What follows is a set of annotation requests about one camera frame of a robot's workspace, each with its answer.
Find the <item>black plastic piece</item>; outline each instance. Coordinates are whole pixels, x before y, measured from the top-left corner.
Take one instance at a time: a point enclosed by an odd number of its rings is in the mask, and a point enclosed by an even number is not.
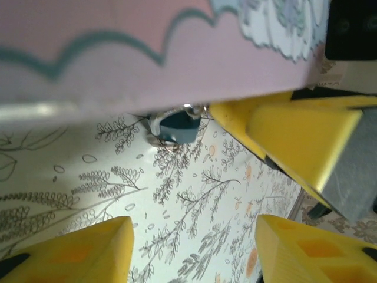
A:
[[[373,204],[372,210],[374,213],[377,213],[377,198],[375,198],[375,203]]]
[[[300,99],[314,99],[314,98],[326,98],[326,97],[344,97],[344,96],[361,96],[362,93],[356,93],[354,91],[347,90],[335,90],[326,87],[315,87],[314,89],[303,88],[296,90],[292,94],[291,100]]]
[[[327,214],[331,213],[331,209],[325,207],[323,204],[321,204],[320,202],[317,203],[314,208],[312,208],[308,213],[308,217],[310,217],[311,219],[315,220],[315,219],[318,219],[318,218],[321,218],[323,216],[326,216]]]
[[[377,60],[377,1],[332,0],[325,55],[329,60]]]
[[[264,283],[263,275],[261,274],[256,283]]]
[[[374,259],[377,262],[377,249],[373,248],[363,248],[363,252],[369,256],[370,258]]]
[[[264,160],[262,160],[262,162],[269,166],[271,169],[274,169],[274,170],[277,170],[277,171],[280,171],[282,173],[285,174],[285,172],[283,171],[283,169],[281,169],[271,158],[269,158],[268,156],[266,156],[264,158]]]
[[[19,254],[11,258],[3,259],[0,261],[0,280],[15,269],[18,265],[22,264],[30,257],[30,254]]]

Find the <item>pink board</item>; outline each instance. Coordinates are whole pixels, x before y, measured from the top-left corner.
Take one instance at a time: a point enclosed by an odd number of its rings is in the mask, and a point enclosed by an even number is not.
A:
[[[318,80],[327,0],[0,0],[0,101],[138,112]]]

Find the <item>yellow plastic block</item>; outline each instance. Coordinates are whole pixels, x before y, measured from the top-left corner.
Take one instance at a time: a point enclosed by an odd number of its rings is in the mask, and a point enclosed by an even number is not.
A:
[[[228,133],[256,156],[264,160],[266,154],[263,149],[255,143],[255,141],[247,136],[245,132],[246,124],[249,122],[250,116],[258,106],[289,101],[292,93],[293,92],[290,91],[268,96],[213,103],[209,107],[209,112],[215,121],[217,121]]]
[[[269,104],[254,111],[246,133],[295,181],[321,192],[361,116],[360,110]]]
[[[133,245],[131,218],[117,217],[18,251],[29,258],[0,283],[125,283]]]
[[[265,283],[373,283],[371,243],[272,215],[259,215],[256,244]]]

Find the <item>patterned paper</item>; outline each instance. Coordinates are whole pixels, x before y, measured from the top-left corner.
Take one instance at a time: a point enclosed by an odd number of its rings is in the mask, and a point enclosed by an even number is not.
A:
[[[0,257],[132,217],[129,282],[255,282],[256,216],[287,217],[300,187],[205,117],[193,144],[151,147],[146,119],[0,134]]]
[[[321,87],[339,88],[347,72],[348,62],[331,61],[323,57],[319,83]]]
[[[296,221],[377,245],[377,215],[375,213],[370,212],[367,217],[356,221],[356,223],[348,222],[335,212],[313,220],[308,217],[307,213],[316,203],[316,200],[305,194]]]

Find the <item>orange dot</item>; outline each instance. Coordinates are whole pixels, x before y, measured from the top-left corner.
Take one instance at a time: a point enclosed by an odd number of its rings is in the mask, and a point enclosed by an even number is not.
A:
[[[249,255],[249,259],[247,260],[247,265],[246,265],[246,277],[250,277],[254,271],[255,265],[257,263],[257,249],[253,248]]]
[[[247,205],[247,208],[246,208],[246,214],[249,214],[250,213],[250,211],[252,211],[252,203],[251,202],[249,202],[249,204]]]
[[[216,152],[216,148],[214,146],[210,146],[210,149],[208,149],[209,156],[211,157],[214,156],[215,152]]]
[[[215,283],[220,283],[220,281],[221,281],[220,274],[217,274],[215,277]]]
[[[250,182],[250,180],[252,179],[252,167],[250,165],[246,167],[246,179],[247,182]]]

